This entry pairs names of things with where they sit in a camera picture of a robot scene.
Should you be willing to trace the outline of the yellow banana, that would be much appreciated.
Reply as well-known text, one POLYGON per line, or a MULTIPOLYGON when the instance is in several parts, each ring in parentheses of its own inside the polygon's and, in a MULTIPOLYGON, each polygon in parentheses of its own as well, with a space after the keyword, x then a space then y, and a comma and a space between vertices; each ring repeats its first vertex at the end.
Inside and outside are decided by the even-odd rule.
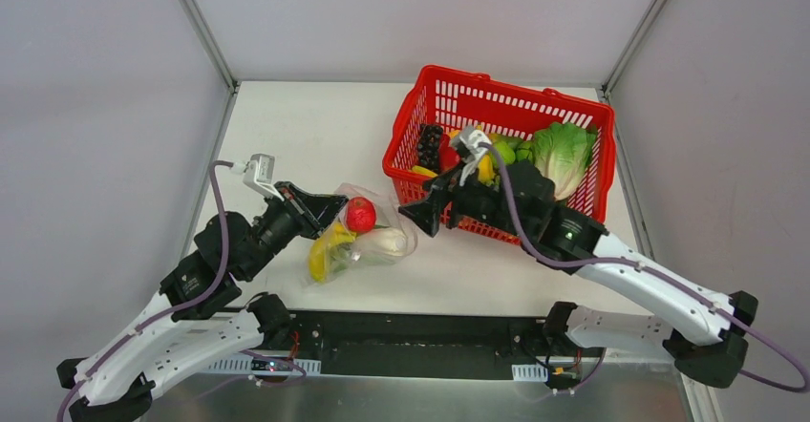
POLYGON ((319 284, 333 279, 355 262, 352 245, 357 234, 334 222, 314 242, 309 251, 308 265, 310 277, 319 284))

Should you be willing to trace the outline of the white green napa cabbage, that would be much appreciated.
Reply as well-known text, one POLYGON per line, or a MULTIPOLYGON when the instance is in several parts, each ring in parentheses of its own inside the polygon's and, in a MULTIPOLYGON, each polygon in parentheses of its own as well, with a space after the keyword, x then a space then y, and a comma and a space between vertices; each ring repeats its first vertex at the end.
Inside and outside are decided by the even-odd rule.
POLYGON ((408 236, 393 227, 376 228, 352 243, 352 256, 362 264, 395 264, 410 254, 408 236))

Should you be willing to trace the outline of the clear zip top bag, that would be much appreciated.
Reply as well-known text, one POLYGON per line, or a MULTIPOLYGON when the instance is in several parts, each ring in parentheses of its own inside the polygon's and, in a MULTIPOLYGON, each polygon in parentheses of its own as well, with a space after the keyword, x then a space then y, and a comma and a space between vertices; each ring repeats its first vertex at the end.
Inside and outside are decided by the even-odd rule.
POLYGON ((416 251, 416 229, 398 213, 394 194, 351 183, 335 193, 349 201, 310 247, 312 282, 326 284, 350 269, 398 264, 416 251))

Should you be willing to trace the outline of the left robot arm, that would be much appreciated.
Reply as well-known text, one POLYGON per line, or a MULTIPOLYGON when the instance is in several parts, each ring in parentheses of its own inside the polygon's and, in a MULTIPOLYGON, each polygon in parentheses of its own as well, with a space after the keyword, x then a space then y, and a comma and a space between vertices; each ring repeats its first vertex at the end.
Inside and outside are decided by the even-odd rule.
POLYGON ((154 400, 209 364, 257 348, 283 348, 290 314, 275 294, 260 294, 206 332, 187 332, 211 319, 295 238, 321 237, 348 202, 344 195, 307 193, 289 181, 257 183, 265 212, 249 222, 228 212, 218 183, 211 184, 216 215, 195 238, 136 318, 107 346, 57 367, 68 394, 57 420, 135 421, 154 400))

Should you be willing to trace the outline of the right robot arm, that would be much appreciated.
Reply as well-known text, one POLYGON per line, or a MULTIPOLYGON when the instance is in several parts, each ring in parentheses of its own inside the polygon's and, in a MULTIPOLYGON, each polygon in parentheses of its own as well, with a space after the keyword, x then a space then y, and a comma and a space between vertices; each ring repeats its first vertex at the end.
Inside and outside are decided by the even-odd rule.
POLYGON ((539 263, 602 285, 647 316, 557 302, 544 321, 544 346, 617 348, 662 354, 692 380, 726 389, 742 374, 753 295, 712 291, 635 252, 600 222, 553 199, 553 183, 526 161, 509 164, 497 189, 463 180, 459 167, 425 181, 426 195, 400 213, 429 236, 472 219, 516 236, 539 263))

